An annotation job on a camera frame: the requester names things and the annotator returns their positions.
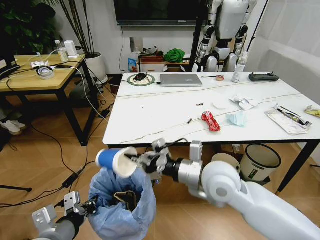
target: laptop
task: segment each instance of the laptop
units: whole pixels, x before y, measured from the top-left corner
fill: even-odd
[[[202,87],[196,74],[160,74],[162,87]]]

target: television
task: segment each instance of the television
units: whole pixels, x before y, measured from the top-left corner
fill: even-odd
[[[195,26],[200,1],[114,0],[116,21],[120,26]]]

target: blue paper cup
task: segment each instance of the blue paper cup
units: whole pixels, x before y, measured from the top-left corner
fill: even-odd
[[[115,155],[120,150],[121,148],[100,150],[95,158],[96,165],[100,168],[107,168],[110,170],[114,170],[113,161],[114,161]]]
[[[137,169],[138,164],[131,161],[125,154],[137,155],[134,147],[122,149],[102,149],[95,158],[98,167],[114,171],[122,178],[129,178]]]

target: white box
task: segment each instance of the white box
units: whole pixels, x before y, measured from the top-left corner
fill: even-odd
[[[74,41],[65,41],[64,46],[70,57],[76,57],[78,55]]]

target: blue face mask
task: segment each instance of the blue face mask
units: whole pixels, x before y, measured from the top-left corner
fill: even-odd
[[[226,115],[226,119],[234,125],[244,127],[247,121],[247,114],[244,111],[239,111],[237,113],[228,113]]]

